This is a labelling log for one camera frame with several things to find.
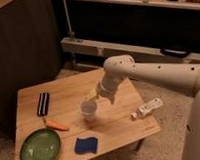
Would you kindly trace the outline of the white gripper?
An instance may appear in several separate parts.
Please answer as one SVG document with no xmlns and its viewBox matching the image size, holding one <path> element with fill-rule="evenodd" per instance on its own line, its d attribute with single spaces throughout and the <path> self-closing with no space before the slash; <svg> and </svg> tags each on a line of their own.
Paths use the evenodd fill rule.
<svg viewBox="0 0 200 160">
<path fill-rule="evenodd" d="M 119 84 L 123 81 L 122 78 L 116 78 L 104 75 L 97 84 L 96 90 L 91 90 L 87 95 L 87 100 L 96 100 L 98 95 L 109 97 L 109 102 L 114 104 L 114 95 L 118 90 Z"/>
</svg>

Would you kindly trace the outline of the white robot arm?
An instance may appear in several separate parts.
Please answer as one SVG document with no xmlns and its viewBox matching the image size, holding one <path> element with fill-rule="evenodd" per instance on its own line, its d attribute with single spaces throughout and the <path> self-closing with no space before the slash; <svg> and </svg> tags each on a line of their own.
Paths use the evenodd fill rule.
<svg viewBox="0 0 200 160">
<path fill-rule="evenodd" d="M 93 97 L 114 101 L 119 84 L 125 78 L 154 83 L 193 97 L 187 122 L 187 134 L 181 160 L 200 160 L 200 64 L 136 63 L 128 54 L 105 60 L 104 75 L 97 83 Z"/>
</svg>

